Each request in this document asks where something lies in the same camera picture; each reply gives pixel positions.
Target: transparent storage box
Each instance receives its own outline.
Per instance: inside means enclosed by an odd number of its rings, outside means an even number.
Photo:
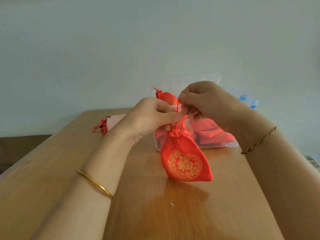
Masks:
[[[148,91],[150,97],[156,97],[156,90],[162,90],[163,92],[170,92],[174,96],[178,97],[183,89],[189,84],[199,81],[212,81],[223,87],[222,77],[220,73],[198,73],[187,76],[166,78],[156,81],[150,81],[148,83]],[[226,88],[235,97],[242,100],[251,108],[255,108],[259,101],[254,97],[249,96],[246,92],[241,92],[239,89]],[[175,109],[181,111],[181,106],[173,105]],[[226,133],[220,129],[213,120],[204,119],[199,123],[193,120],[186,119],[181,128],[188,136],[190,136],[199,148],[217,148],[217,147],[237,147],[239,144],[236,139],[229,133]],[[160,151],[164,141],[166,140],[166,132],[155,131],[154,132],[154,144],[155,148]]]

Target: white wall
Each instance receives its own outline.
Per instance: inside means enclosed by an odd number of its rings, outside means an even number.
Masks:
[[[0,0],[0,137],[131,107],[150,79],[219,71],[320,158],[320,0]]]

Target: table top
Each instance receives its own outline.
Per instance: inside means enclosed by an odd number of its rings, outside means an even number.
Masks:
[[[29,239],[61,199],[101,132],[106,116],[87,111],[0,176],[1,239]],[[104,239],[282,239],[240,148],[202,149],[212,182],[168,179],[153,136],[128,155],[111,203]]]

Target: skin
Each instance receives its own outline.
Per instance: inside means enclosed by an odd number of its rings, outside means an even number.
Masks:
[[[213,119],[235,136],[242,150],[260,141],[275,127],[266,117],[209,81],[190,84],[179,99],[182,114],[195,121],[204,117]],[[142,99],[106,134],[81,170],[114,194],[131,147],[158,128],[169,131],[171,125],[182,119],[182,114],[156,98]],[[317,239],[320,236],[320,174],[280,130],[245,157],[284,238]],[[101,240],[110,202],[78,175],[33,239]]]

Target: gold bangle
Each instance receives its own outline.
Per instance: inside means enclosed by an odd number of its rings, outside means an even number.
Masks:
[[[103,190],[107,194],[108,198],[113,199],[113,195],[108,190],[106,190],[105,187],[103,187],[101,184],[99,184],[96,180],[91,178],[88,174],[86,174],[85,172],[83,172],[81,170],[77,170],[76,172],[79,173],[80,175],[82,175],[83,177],[87,178],[88,180],[93,182],[96,186],[98,186],[101,190]]]
[[[268,133],[261,141],[259,141],[258,143],[254,144],[253,146],[249,147],[246,151],[241,152],[241,154],[246,154],[246,153],[251,153],[252,148],[254,148],[256,145],[259,145],[260,143],[262,143],[264,140],[266,140],[272,133],[274,133],[276,130],[278,129],[278,126],[274,127],[272,131],[270,131],[270,133]]]

